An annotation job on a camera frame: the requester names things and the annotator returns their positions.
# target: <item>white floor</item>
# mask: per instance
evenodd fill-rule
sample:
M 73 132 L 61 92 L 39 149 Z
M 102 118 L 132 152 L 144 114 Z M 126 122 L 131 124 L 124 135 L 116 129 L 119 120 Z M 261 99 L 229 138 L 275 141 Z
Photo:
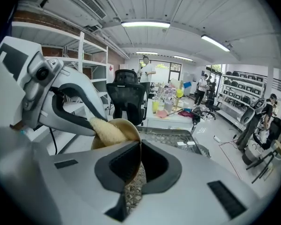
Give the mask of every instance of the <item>white floor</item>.
M 189 104 L 193 105 L 192 99 L 188 100 Z M 209 149 L 211 159 L 220 164 L 222 167 L 230 171 L 237 176 L 240 180 L 247 183 L 261 198 L 265 195 L 275 191 L 281 183 L 281 167 L 275 169 L 270 176 L 264 180 L 264 177 L 258 179 L 254 184 L 251 182 L 259 174 L 263 168 L 263 164 L 256 168 L 246 170 L 247 165 L 242 161 L 242 152 L 236 149 L 234 143 L 227 143 L 220 145 L 213 137 L 217 136 L 222 143 L 231 142 L 233 136 L 237 133 L 237 129 L 227 122 L 221 115 L 216 114 L 216 120 L 213 118 L 207 118 L 202 120 L 197 125 L 193 137 L 197 139 L 199 144 Z M 77 136 L 69 146 L 63 151 L 63 153 L 72 153 L 79 151 L 90 150 L 90 146 L 93 138 L 87 136 Z

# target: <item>ceiling light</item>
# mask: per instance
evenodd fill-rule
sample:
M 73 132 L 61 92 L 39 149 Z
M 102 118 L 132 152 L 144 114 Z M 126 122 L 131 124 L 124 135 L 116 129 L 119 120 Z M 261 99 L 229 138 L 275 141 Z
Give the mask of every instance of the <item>ceiling light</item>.
M 168 28 L 170 26 L 169 22 L 122 22 L 123 27 L 160 27 L 160 28 Z
M 209 36 L 207 36 L 207 35 L 202 35 L 202 36 L 201 36 L 201 39 L 204 39 L 204 40 L 206 40 L 206 41 L 208 41 L 208 42 L 210 42 L 210 43 L 212 43 L 212 44 L 218 46 L 219 48 L 223 49 L 223 50 L 226 51 L 226 52 L 229 52 L 229 51 L 230 51 L 230 49 L 227 48 L 225 45 L 219 43 L 218 41 L 214 40 L 213 38 L 211 38 L 211 37 L 209 37 Z
M 151 54 L 151 55 L 157 55 L 158 53 L 156 52 L 142 52 L 142 51 L 139 51 L 139 52 L 136 52 L 137 54 Z
M 184 60 L 188 60 L 188 61 L 193 61 L 192 59 L 190 58 L 184 58 L 184 57 L 180 57 L 180 56 L 174 56 L 174 58 L 179 58 L 179 59 L 184 59 Z

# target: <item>mesh chair back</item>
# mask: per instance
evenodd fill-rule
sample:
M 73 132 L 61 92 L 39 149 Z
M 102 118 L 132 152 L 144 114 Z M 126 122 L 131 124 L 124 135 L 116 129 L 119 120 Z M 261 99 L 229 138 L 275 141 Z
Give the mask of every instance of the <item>mesh chair back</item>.
M 139 84 L 108 83 L 106 84 L 115 112 L 113 118 L 121 118 L 122 112 L 127 112 L 128 121 L 139 125 L 144 116 L 141 103 L 144 98 L 145 88 Z
M 115 78 L 114 83 L 132 83 L 132 84 L 138 84 L 139 80 L 137 78 L 137 75 L 134 71 L 129 69 L 120 69 L 115 72 Z

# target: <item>black stand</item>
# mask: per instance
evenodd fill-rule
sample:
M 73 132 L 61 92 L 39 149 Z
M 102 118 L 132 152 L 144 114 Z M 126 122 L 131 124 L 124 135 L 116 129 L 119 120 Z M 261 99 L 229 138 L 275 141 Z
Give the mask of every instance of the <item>black stand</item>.
M 252 168 L 252 167 L 256 167 L 257 165 L 261 164 L 267 157 L 271 157 L 270 160 L 267 162 L 266 166 L 264 167 L 264 169 L 258 174 L 258 176 L 253 180 L 252 184 L 257 180 L 257 178 L 261 178 L 266 171 L 268 170 L 268 166 L 271 163 L 271 161 L 273 160 L 273 158 L 277 155 L 277 150 L 269 152 L 265 157 L 263 157 L 262 159 L 258 160 L 256 163 L 252 163 L 250 166 L 248 166 L 246 168 L 246 170 Z

